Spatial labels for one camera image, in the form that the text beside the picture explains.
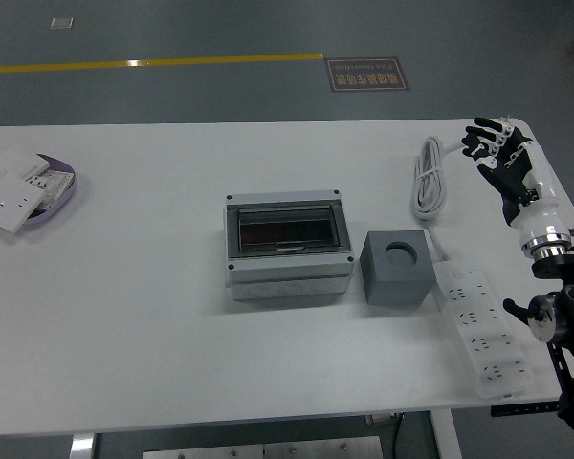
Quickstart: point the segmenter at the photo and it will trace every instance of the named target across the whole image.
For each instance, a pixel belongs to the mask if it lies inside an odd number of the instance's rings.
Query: metal floor plate
[[[266,445],[265,459],[383,459],[379,437],[316,440]]]
[[[151,451],[143,459],[383,459],[379,437]]]
[[[263,459],[263,445],[242,445],[239,447],[175,449],[171,451],[150,451],[143,459]]]

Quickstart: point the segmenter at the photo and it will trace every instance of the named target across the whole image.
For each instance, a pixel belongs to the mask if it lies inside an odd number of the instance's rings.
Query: purple tray
[[[41,223],[47,220],[48,218],[51,218],[51,216],[54,213],[56,213],[57,210],[61,208],[66,201],[68,201],[71,198],[71,196],[75,193],[75,189],[77,189],[77,174],[75,173],[74,169],[72,169],[66,163],[60,160],[56,160],[55,158],[52,158],[50,156],[46,155],[38,155],[38,156],[41,157],[43,160],[49,162],[49,169],[56,170],[58,172],[69,172],[71,174],[75,174],[75,176],[73,177],[73,182],[70,184],[68,189],[64,191],[64,193],[59,197],[59,199],[55,202],[55,204],[51,206],[51,208],[42,211],[35,210],[34,212],[32,212],[32,215],[30,215],[28,219],[24,222],[24,225],[33,225],[36,223]]]

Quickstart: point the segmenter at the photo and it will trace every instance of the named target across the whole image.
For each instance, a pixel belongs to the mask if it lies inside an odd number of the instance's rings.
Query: gray cube
[[[419,305],[435,282],[430,250],[421,230],[369,232],[360,263],[369,305]]]

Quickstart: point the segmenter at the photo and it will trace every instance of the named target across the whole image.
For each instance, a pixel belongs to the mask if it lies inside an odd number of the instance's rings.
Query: yellow floor line
[[[321,53],[290,55],[223,55],[216,57],[182,57],[174,59],[112,60],[105,62],[70,62],[63,64],[3,65],[0,74],[24,72],[58,72],[62,70],[115,69],[124,67],[159,67],[166,65],[233,64],[245,62],[273,62],[281,60],[323,59]]]

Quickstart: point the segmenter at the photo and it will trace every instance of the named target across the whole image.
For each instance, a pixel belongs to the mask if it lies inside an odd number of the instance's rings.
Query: white cable
[[[455,143],[443,148],[442,142],[435,137],[428,137],[423,143],[421,154],[414,167],[414,185],[412,187],[412,212],[426,222],[431,242],[441,259],[448,256],[442,250],[437,238],[431,230],[430,220],[435,218],[446,203],[447,184],[442,170],[442,159],[454,150],[462,148],[461,143]]]

